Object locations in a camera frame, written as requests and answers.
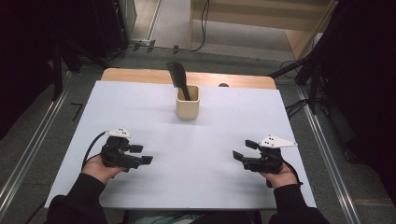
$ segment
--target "metal rail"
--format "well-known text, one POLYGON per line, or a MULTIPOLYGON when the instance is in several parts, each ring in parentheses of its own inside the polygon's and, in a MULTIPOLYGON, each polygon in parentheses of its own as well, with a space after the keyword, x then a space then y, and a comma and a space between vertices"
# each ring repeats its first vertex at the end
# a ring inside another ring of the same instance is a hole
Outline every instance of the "metal rail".
POLYGON ((68 93, 69 84, 73 81, 75 74, 72 72, 67 72, 64 76, 64 91, 59 96, 58 100, 52 102, 47 110, 46 115, 41 120, 38 128, 35 130, 35 134, 29 142, 29 145, 23 152, 18 164, 14 168, 11 176, 8 178, 7 182, 0 191, 0 221, 3 219, 9 205, 12 202, 22 180, 24 179, 26 173, 29 170, 30 165, 35 159, 35 154, 40 149, 41 143, 47 135, 48 130, 52 122, 54 121, 59 109, 64 102, 64 98, 68 93))
MULTIPOLYGON (((297 86, 297 91, 301 99, 308 98, 305 90, 303 90, 300 86, 297 86)), ((327 144, 323 131, 320 128, 318 118, 316 115, 312 114, 311 109, 309 108, 308 105, 304 106, 304 110, 306 116, 308 117, 312 131, 314 132, 314 136, 318 142, 320 153, 322 155, 324 163, 326 164, 326 168, 329 172, 332 185, 334 186, 335 189, 335 193, 337 194, 338 201, 343 209, 344 215, 346 217, 346 221, 349 224, 360 224, 361 221, 359 219, 355 205, 352 202, 351 197, 349 196, 347 186, 343 178, 341 177, 341 174, 332 156, 332 152, 329 148, 329 145, 327 144)))

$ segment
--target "hand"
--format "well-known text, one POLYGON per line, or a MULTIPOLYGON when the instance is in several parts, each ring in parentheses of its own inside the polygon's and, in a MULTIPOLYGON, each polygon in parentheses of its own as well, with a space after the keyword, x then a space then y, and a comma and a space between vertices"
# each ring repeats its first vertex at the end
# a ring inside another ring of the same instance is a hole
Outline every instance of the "hand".
POLYGON ((286 185, 297 184, 297 179, 294 173, 289 169, 289 167, 282 163, 281 170, 278 174, 270 174, 270 173, 259 173, 268 179, 273 188, 277 189, 286 185))
POLYGON ((123 167, 106 167, 102 163, 102 157, 100 155, 90 158, 82 169, 82 173, 91 175, 101 181, 104 184, 114 178, 119 172, 125 170, 123 167))

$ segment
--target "white tabletop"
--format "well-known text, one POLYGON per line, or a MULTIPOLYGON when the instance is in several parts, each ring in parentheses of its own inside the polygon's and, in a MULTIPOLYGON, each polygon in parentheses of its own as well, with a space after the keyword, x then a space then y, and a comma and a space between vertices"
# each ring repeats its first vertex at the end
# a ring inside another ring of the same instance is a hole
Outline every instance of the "white tabletop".
MULTIPOLYGON (((151 165, 121 173, 100 197, 103 207, 122 209, 267 209, 276 208, 265 179, 244 170, 233 150, 259 158, 245 140, 268 134, 290 141, 294 136, 277 90, 201 86, 197 119, 176 115, 176 89, 170 84, 97 81, 49 193, 46 207, 67 194, 83 157, 101 132, 126 128, 130 144, 144 146, 136 156, 153 156, 151 165)), ((100 152, 102 136, 91 155, 100 152)), ((308 206, 316 206, 297 147, 282 148, 297 170, 308 206)))

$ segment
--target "black jacket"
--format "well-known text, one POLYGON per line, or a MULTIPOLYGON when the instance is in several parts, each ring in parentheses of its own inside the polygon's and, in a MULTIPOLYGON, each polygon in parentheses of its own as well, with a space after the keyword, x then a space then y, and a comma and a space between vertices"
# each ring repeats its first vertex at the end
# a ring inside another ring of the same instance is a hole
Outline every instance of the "black jacket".
MULTIPOLYGON (((58 195, 52 199, 45 223, 106 224, 105 212, 99 204, 99 196, 105 189, 105 186, 105 184, 90 175, 80 174, 75 185, 66 196, 58 195)), ((271 217, 270 224, 329 223, 317 208, 306 205, 298 185, 287 185, 275 189, 274 194, 276 197, 277 213, 271 217)), ((222 214, 203 216, 191 224, 220 224, 219 216, 222 216, 222 214)), ((238 215, 232 217, 233 222, 230 222, 229 218, 225 219, 228 219, 227 223, 235 224, 243 224, 241 221, 236 220, 245 220, 243 217, 238 217, 238 215)))

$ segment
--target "pen holder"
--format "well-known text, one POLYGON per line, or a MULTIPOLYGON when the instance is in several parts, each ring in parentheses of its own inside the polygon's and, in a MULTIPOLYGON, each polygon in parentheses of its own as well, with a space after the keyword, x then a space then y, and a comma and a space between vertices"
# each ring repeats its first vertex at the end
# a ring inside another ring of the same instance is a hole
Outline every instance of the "pen holder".
POLYGON ((199 112, 200 92, 199 87, 187 85, 189 90, 190 101, 186 101, 183 90, 177 88, 176 94, 176 113, 180 119, 196 119, 199 112))

